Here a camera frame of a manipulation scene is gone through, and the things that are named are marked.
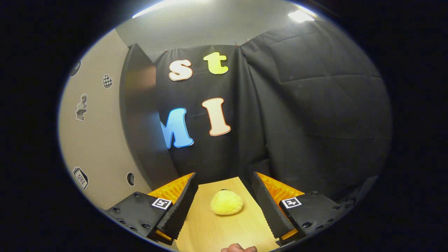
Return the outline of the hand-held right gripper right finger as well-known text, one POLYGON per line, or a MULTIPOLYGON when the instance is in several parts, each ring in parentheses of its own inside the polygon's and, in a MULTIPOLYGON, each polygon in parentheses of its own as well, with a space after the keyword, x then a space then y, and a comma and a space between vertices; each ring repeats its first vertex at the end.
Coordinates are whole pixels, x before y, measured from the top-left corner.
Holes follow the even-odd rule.
POLYGON ((354 206, 352 198, 335 202, 316 190, 303 193, 259 172, 253 173, 252 188, 280 245, 320 233, 354 206))

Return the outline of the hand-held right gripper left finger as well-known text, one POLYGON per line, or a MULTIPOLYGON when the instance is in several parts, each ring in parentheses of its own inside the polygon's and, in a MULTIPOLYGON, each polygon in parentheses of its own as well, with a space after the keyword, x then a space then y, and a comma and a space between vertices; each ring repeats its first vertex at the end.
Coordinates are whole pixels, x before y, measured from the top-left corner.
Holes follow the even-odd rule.
POLYGON ((133 232, 172 245, 178 239, 197 190, 196 173, 190 173, 151 193, 133 192, 106 212, 133 232))

